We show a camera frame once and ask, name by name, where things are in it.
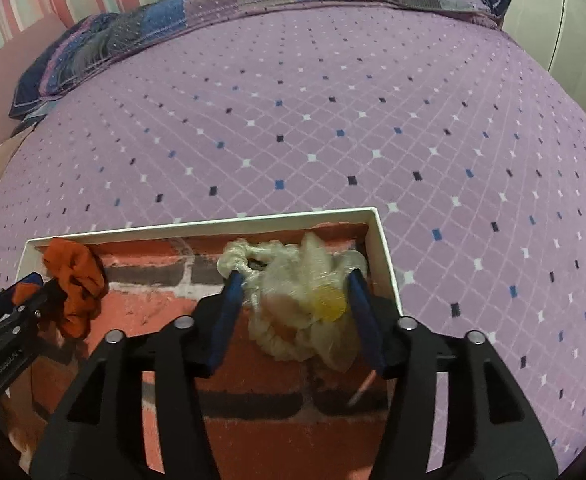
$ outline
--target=metal screw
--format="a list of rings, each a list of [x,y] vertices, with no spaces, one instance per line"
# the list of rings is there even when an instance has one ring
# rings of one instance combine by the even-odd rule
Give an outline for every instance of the metal screw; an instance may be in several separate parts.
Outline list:
[[[173,322],[173,324],[176,328],[192,328],[193,325],[195,325],[195,319],[193,319],[191,316],[180,316]]]
[[[471,330],[471,332],[466,334],[466,337],[468,337],[468,340],[474,345],[481,345],[486,341],[486,336],[477,330]]]
[[[123,338],[124,332],[122,330],[109,330],[104,336],[104,340],[110,344],[119,343]]]
[[[417,321],[411,316],[402,316],[397,321],[397,326],[404,330],[415,330],[417,328]]]

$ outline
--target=bed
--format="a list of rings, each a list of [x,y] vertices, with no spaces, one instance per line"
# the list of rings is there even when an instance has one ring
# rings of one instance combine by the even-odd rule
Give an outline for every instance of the bed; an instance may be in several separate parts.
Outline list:
[[[586,114],[498,27],[397,7],[248,12],[81,73],[0,181],[0,287],[33,237],[375,206],[405,312],[483,330],[564,469],[586,445]]]

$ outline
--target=patterned bedsheet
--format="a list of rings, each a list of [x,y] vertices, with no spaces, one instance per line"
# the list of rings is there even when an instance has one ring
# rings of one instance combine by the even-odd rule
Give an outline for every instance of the patterned bedsheet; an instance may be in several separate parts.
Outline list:
[[[437,12],[497,28],[510,0],[160,0],[131,12],[95,14],[80,21],[20,79],[10,116],[23,119],[110,64],[197,28],[251,14],[300,7],[386,5]]]
[[[112,65],[6,168],[0,287],[29,238],[358,206],[405,312],[483,330],[565,468],[586,444],[586,114],[499,30],[288,10]]]

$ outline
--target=yellow object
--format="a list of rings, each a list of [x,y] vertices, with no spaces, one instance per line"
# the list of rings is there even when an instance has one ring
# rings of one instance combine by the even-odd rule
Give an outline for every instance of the yellow object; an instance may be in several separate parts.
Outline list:
[[[346,311],[346,297],[342,289],[333,285],[320,285],[308,294],[309,309],[317,319],[336,321]]]

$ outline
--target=orange cloth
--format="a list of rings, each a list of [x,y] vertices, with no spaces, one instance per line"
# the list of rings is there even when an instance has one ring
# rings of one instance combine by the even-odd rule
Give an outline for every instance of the orange cloth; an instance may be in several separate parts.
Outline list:
[[[58,279],[67,293],[64,311],[56,323],[65,336],[82,337],[88,329],[89,316],[97,309],[105,292],[102,270],[88,247],[64,238],[53,238],[42,257],[49,274]],[[14,304],[22,303],[37,286],[20,284],[13,295]]]
[[[35,283],[18,283],[11,301],[13,301],[15,306],[23,304],[25,300],[28,300],[39,288],[40,286]]]

